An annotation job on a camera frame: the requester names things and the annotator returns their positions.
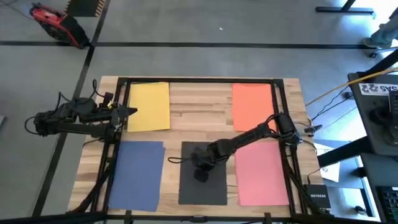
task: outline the sticker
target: sticker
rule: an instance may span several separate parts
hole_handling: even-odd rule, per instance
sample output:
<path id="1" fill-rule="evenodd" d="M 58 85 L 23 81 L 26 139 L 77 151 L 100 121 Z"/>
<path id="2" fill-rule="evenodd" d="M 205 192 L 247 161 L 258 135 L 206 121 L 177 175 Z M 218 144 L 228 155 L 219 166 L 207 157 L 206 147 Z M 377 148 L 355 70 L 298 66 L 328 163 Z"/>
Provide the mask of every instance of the sticker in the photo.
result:
<path id="1" fill-rule="evenodd" d="M 398 91 L 398 85 L 378 84 L 378 83 L 360 83 L 359 89 L 362 95 L 369 96 L 388 96 L 392 90 Z"/>

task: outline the colored paper sheet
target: colored paper sheet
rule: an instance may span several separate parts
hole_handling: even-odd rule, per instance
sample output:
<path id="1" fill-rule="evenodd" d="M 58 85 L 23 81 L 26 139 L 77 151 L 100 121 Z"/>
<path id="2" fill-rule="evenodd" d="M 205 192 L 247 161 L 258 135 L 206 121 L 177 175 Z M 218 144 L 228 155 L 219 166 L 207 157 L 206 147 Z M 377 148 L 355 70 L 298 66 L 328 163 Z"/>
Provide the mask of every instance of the colored paper sheet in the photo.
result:
<path id="1" fill-rule="evenodd" d="M 155 212 L 164 154 L 163 142 L 121 142 L 108 207 Z"/>
<path id="2" fill-rule="evenodd" d="M 196 148 L 206 148 L 209 142 L 183 142 L 181 157 L 189 158 Z M 178 203 L 181 205 L 226 205 L 226 165 L 220 164 L 209 172 L 203 183 L 194 178 L 196 167 L 191 161 L 180 166 L 180 189 Z"/>
<path id="3" fill-rule="evenodd" d="M 241 206 L 288 205 L 279 143 L 254 142 L 235 153 Z"/>
<path id="4" fill-rule="evenodd" d="M 128 118 L 128 132 L 170 129 L 169 83 L 132 84 L 129 106 L 138 111 Z"/>
<path id="5" fill-rule="evenodd" d="M 235 131 L 249 131 L 274 114 L 270 84 L 232 86 L 232 115 Z M 276 131 L 274 121 L 269 127 Z"/>

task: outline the gray floor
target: gray floor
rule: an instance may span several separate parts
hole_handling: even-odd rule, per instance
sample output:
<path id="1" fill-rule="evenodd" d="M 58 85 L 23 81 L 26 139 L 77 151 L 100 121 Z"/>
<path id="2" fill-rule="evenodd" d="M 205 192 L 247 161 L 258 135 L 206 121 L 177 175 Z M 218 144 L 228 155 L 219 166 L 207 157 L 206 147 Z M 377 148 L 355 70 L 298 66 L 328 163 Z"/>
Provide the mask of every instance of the gray floor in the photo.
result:
<path id="1" fill-rule="evenodd" d="M 66 6 L 66 0 L 41 2 L 59 9 Z M 343 2 L 112 0 L 99 41 L 358 44 L 396 7 L 394 2 L 356 2 L 374 7 L 376 17 L 314 11 L 315 6 Z M 11 6 L 27 14 L 30 3 L 19 0 Z M 98 18 L 77 19 L 92 37 Z M 0 21 L 0 41 L 54 41 L 37 23 L 1 3 Z M 0 129 L 1 219 L 31 214 L 56 140 L 55 136 L 26 133 L 23 122 L 38 111 L 51 110 L 58 91 L 72 95 L 86 53 L 73 47 L 0 46 L 0 115 L 7 116 Z M 99 80 L 103 75 L 295 77 L 308 102 L 346 82 L 349 72 L 366 70 L 380 59 L 367 58 L 361 50 L 97 47 L 82 95 L 91 91 L 93 78 Z M 334 94 L 309 106 L 309 117 Z M 363 136 L 358 111 L 345 115 L 354 107 L 353 101 L 347 101 L 317 118 L 315 123 L 325 128 L 316 138 L 354 140 Z M 350 133 L 349 139 L 344 133 Z M 83 136 L 68 135 L 44 214 L 66 210 L 83 141 Z"/>

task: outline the wooden tabletop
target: wooden tabletop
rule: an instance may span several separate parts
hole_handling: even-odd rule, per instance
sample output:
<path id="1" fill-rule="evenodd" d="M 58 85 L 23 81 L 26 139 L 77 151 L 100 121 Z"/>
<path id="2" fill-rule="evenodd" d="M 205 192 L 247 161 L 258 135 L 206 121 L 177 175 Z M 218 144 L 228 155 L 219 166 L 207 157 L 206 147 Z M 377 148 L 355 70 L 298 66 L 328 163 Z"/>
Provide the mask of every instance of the wooden tabletop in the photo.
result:
<path id="1" fill-rule="evenodd" d="M 98 91 L 100 93 L 106 91 L 114 93 L 117 80 L 118 77 L 102 77 Z M 284 85 L 289 113 L 293 121 L 308 124 L 299 80 L 296 78 L 285 78 Z M 233 131 L 231 109 L 232 83 L 170 83 L 171 129 L 123 133 L 122 141 L 163 141 L 166 148 L 160 186 L 160 201 L 157 211 L 132 211 L 133 215 L 263 217 L 264 213 L 271 213 L 272 217 L 290 216 L 287 205 L 239 206 L 233 156 L 228 160 L 226 169 L 228 185 L 227 205 L 178 204 L 180 166 L 169 163 L 167 158 L 170 156 L 180 157 L 181 143 L 183 141 L 212 142 L 220 138 L 232 138 L 238 135 L 239 133 Z M 101 142 L 89 143 L 83 148 L 76 181 L 70 197 L 69 210 L 76 208 L 94 186 L 102 149 L 103 143 Z M 306 183 L 307 175 L 319 168 L 313 146 L 307 143 L 298 145 L 297 157 L 303 183 Z M 310 177 L 312 184 L 322 184 L 319 172 L 312 174 Z M 293 193 L 296 211 L 300 211 L 300 202 L 295 187 L 293 187 Z M 108 213 L 124 215 L 125 212 L 125 210 L 109 210 Z"/>

